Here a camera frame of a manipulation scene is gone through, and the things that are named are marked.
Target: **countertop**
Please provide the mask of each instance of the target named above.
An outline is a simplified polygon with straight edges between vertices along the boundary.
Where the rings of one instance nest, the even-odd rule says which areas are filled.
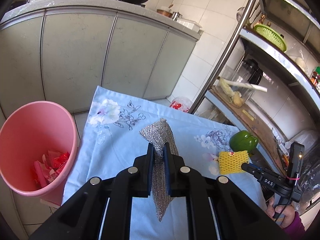
[[[25,5],[19,6],[9,12],[7,12],[2,18],[0,24],[5,23],[15,17],[21,16],[23,14],[54,7],[66,7],[66,6],[88,6],[96,8],[106,8],[119,12],[126,12],[131,14],[136,14],[162,24],[165,24],[171,28],[181,31],[197,40],[200,39],[201,35],[187,27],[173,21],[172,19],[165,17],[155,11],[137,6],[134,4],[121,2],[117,0],[40,0]]]
[[[259,143],[267,151],[273,163],[278,170],[285,175],[285,170],[278,154],[276,141],[268,125],[260,117],[255,115],[247,104],[243,104],[240,108],[237,108],[228,103],[227,97],[222,97],[217,93],[215,88],[211,88],[210,92],[237,117],[252,135],[259,138]]]

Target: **white cabinet door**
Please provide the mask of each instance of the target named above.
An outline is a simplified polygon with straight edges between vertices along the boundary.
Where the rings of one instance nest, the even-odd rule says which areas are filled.
[[[47,100],[69,111],[90,107],[101,85],[114,17],[91,13],[45,17],[42,72]]]
[[[4,115],[44,100],[40,70],[42,17],[0,31],[0,104]]]
[[[168,33],[143,98],[171,95],[195,44],[196,40]]]
[[[108,49],[104,88],[142,98],[167,31],[118,18]]]

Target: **wooden cutting board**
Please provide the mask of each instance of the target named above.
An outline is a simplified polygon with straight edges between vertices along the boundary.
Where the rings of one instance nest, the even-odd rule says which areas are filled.
[[[286,172],[283,169],[281,158],[278,154],[275,138],[268,125],[247,104],[243,104],[240,108],[237,108],[228,102],[227,95],[220,95],[215,88],[210,89],[210,92],[233,112],[252,135],[258,137],[259,143],[266,150],[273,163],[285,175]]]

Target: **human hand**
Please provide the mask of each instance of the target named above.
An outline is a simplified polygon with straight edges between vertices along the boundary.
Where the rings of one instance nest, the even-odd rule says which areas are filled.
[[[284,206],[280,205],[277,206],[275,209],[273,208],[273,203],[275,202],[275,198],[272,196],[269,200],[269,205],[267,207],[267,210],[265,211],[266,214],[273,219],[272,217],[274,216],[275,212],[279,213],[282,211],[282,209],[284,208]],[[282,214],[284,214],[284,219],[280,225],[281,228],[286,228],[288,225],[290,225],[292,223],[292,221],[294,220],[294,216],[295,216],[295,211],[294,211],[294,207],[292,205],[288,205],[285,210],[282,212]]]

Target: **flower pattern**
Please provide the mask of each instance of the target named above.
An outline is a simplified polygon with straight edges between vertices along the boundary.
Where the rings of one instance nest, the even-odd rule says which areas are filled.
[[[219,172],[220,172],[219,167],[217,167],[216,165],[210,165],[209,166],[209,171],[214,176],[218,176]]]
[[[129,126],[129,130],[131,131],[133,126],[135,126],[138,121],[144,120],[146,116],[143,113],[139,113],[135,118],[132,114],[135,113],[141,106],[134,106],[131,101],[129,104],[127,104],[127,107],[129,110],[123,109],[123,111],[120,111],[119,119],[114,122],[114,124],[121,128],[124,128],[123,124],[126,124]]]
[[[201,146],[202,147],[207,147],[209,149],[210,146],[214,147],[212,141],[211,141],[211,138],[210,136],[204,136],[204,135],[201,135]]]
[[[205,137],[210,137],[211,141],[214,142],[215,146],[224,151],[230,151],[229,140],[233,136],[233,132],[230,131],[230,128],[226,126],[224,130],[214,129],[208,132]]]
[[[228,125],[223,125],[224,129],[214,129],[207,132],[205,135],[194,136],[197,142],[201,142],[202,147],[210,149],[210,153],[204,153],[202,157],[209,162],[209,172],[218,176],[220,173],[219,169],[219,152],[230,151],[229,140],[235,132],[230,130]]]
[[[123,109],[121,111],[118,103],[111,99],[105,99],[102,103],[92,102],[91,108],[96,109],[96,112],[88,117],[88,123],[95,128],[94,132],[97,134],[96,143],[98,145],[103,143],[107,136],[111,136],[108,124],[113,123],[121,128],[124,128],[124,124],[126,124],[129,130],[132,130],[139,120],[146,118],[143,113],[139,113],[137,117],[132,115],[140,106],[134,106],[130,101],[127,107],[129,107],[129,110]]]
[[[199,135],[194,136],[194,138],[196,139],[196,141],[197,141],[197,142],[201,142],[201,138],[200,138],[200,136],[199,136]]]
[[[117,102],[105,99],[102,103],[92,102],[92,104],[98,107],[97,113],[88,120],[88,123],[94,125],[94,127],[114,123],[119,120],[120,106]]]

